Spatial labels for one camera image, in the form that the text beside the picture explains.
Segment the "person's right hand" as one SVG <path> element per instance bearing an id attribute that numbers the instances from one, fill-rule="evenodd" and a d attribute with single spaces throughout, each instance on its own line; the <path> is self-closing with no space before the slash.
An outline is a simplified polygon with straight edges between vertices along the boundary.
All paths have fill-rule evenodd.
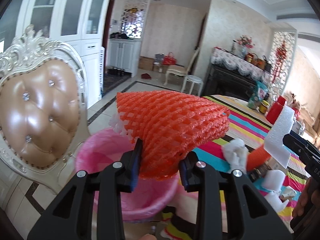
<path id="1" fill-rule="evenodd" d="M 319 195 L 319 191 L 318 190 L 315 190 L 312 195 L 309 195 L 308 194 L 308 190 L 309 190 L 309 187 L 311 185 L 311 182 L 312 182 L 313 178 L 310 177 L 305 186 L 304 186 L 304 189 L 303 191 L 301 192 L 300 194 L 300 197 L 298 199 L 298 202 L 292 212 L 292 217 L 295 218 L 297 216 L 301 216 L 304 212 L 304 207 L 306 206 L 307 202 L 309 200 L 311 200 L 311 202 L 313 203 L 313 205 L 315 205 L 317 208 L 319 208 L 320 206 L 320 195 Z"/>

